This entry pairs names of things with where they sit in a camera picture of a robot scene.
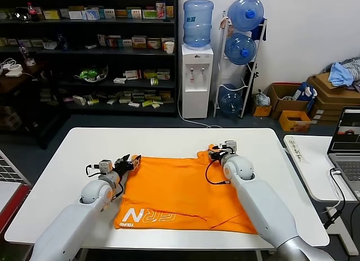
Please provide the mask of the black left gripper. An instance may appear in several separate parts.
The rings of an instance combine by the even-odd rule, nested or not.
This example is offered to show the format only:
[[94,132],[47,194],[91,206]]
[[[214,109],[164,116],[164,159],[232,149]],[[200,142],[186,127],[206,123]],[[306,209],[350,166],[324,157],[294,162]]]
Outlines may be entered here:
[[118,158],[114,163],[113,171],[117,174],[125,174],[128,171],[138,167],[141,163],[141,155],[132,155],[131,161],[128,161],[130,154]]

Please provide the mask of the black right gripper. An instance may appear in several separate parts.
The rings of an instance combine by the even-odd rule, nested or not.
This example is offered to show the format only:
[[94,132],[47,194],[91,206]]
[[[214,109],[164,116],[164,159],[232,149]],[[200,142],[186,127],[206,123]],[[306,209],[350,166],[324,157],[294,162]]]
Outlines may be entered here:
[[227,153],[226,146],[218,146],[210,144],[208,147],[208,156],[211,160],[221,160],[221,158]]

